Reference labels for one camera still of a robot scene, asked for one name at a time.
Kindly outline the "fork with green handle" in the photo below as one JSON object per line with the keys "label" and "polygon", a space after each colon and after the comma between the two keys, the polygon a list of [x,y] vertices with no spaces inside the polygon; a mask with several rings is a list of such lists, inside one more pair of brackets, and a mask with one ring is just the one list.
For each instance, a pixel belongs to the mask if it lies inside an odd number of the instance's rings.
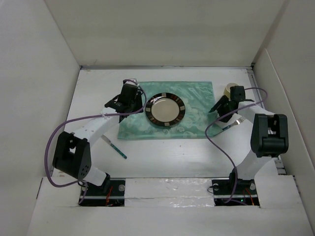
{"label": "fork with green handle", "polygon": [[224,132],[225,130],[228,130],[236,125],[241,124],[242,122],[244,122],[246,120],[245,117],[240,117],[237,120],[235,120],[233,123],[231,123],[230,125],[227,125],[226,127],[222,128],[222,131]]}

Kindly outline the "green patterned cloth placemat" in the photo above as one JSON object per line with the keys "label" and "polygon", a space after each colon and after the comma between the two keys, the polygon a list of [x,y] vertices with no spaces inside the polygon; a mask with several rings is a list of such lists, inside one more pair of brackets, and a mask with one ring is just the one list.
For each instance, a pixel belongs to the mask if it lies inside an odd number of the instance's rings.
{"label": "green patterned cloth placemat", "polygon": [[168,92],[179,96],[186,107],[185,116],[170,128],[156,126],[145,113],[131,115],[119,125],[120,140],[198,139],[205,138],[206,127],[216,120],[209,110],[215,104],[212,82],[160,81],[140,82],[147,98]]}

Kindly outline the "dark rimmed dinner plate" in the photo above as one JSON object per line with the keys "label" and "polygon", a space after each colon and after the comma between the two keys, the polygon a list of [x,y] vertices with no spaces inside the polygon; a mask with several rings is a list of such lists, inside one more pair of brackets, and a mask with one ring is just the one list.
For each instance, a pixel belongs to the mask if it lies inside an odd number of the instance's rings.
{"label": "dark rimmed dinner plate", "polygon": [[171,127],[180,123],[186,113],[183,100],[172,93],[163,92],[152,96],[145,107],[148,120],[159,127]]}

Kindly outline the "knife with green handle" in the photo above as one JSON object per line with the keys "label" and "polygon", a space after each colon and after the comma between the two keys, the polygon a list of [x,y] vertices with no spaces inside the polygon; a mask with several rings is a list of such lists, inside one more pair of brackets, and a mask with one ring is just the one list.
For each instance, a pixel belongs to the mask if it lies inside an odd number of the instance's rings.
{"label": "knife with green handle", "polygon": [[116,146],[114,145],[105,135],[102,135],[101,138],[111,147],[113,148],[120,156],[124,159],[127,159],[127,156]]}

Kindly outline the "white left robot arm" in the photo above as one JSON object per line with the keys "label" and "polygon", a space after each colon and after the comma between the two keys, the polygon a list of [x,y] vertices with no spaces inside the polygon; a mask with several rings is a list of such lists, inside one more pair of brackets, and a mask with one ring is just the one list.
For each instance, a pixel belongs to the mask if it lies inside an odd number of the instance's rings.
{"label": "white left robot arm", "polygon": [[76,118],[66,123],[89,119],[71,133],[62,132],[57,139],[52,165],[77,181],[93,185],[93,190],[104,195],[110,188],[110,175],[92,164],[91,149],[95,142],[112,127],[130,115],[141,113],[145,96],[136,79],[123,80],[120,94],[108,101],[99,115]]}

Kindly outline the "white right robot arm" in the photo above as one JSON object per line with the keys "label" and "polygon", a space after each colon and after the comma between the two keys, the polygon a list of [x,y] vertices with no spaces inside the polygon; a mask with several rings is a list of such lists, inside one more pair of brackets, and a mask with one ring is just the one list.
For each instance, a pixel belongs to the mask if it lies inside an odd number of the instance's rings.
{"label": "white right robot arm", "polygon": [[260,107],[259,102],[246,98],[247,89],[232,86],[230,96],[223,95],[212,107],[210,113],[217,112],[218,121],[227,123],[234,114],[245,117],[252,123],[251,150],[239,165],[233,165],[227,187],[234,194],[245,189],[245,181],[253,180],[257,172],[272,157],[286,153],[289,147],[288,119],[284,114],[275,114]]}

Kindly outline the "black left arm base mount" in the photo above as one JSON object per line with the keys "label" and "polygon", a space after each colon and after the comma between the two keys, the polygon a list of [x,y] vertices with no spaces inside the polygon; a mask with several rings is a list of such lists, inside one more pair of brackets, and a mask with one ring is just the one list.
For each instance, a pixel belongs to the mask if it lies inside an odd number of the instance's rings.
{"label": "black left arm base mount", "polygon": [[88,184],[88,189],[83,197],[85,188],[80,184],[81,192],[79,206],[82,207],[124,207],[126,179],[114,178],[110,180],[110,185],[106,192],[102,192],[98,186]]}

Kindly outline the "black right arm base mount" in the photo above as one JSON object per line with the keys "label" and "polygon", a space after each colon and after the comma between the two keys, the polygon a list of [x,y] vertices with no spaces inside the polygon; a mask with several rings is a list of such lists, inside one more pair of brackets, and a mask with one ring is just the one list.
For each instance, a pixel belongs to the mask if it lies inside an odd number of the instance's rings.
{"label": "black right arm base mount", "polygon": [[214,196],[215,206],[259,206],[254,179],[236,178],[232,171],[228,178],[215,178],[207,191]]}

